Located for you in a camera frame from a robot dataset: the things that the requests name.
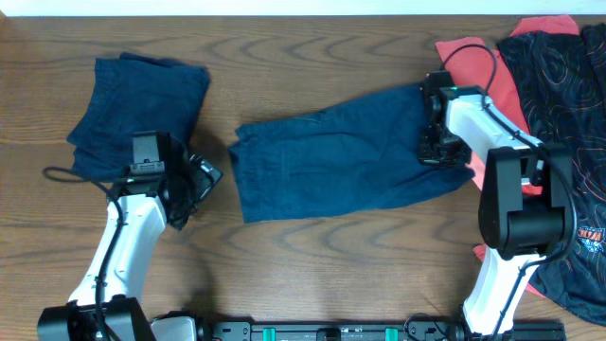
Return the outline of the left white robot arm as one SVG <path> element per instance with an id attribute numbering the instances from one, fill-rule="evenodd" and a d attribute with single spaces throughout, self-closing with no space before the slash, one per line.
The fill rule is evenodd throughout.
<path id="1" fill-rule="evenodd" d="M 106 189 L 107 222 L 84 278 L 61 306 L 43 310 L 41 340 L 197 340 L 187 313 L 153 321 L 140 302 L 155 245 L 167 226 L 181 229 L 221 180 L 199 155 L 138 156 Z"/>

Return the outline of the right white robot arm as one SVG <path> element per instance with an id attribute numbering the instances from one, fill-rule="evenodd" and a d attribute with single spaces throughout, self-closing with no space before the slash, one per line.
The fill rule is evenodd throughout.
<path id="1" fill-rule="evenodd" d="M 423 165 L 459 167 L 476 154 L 485 165 L 478 226 L 485 258 L 449 340 L 563 340 L 561 323 L 517 322 L 514 312 L 542 265 L 564 260 L 578 233 L 570 153 L 526 134 L 478 86 L 426 81 L 429 125 L 419 142 Z"/>

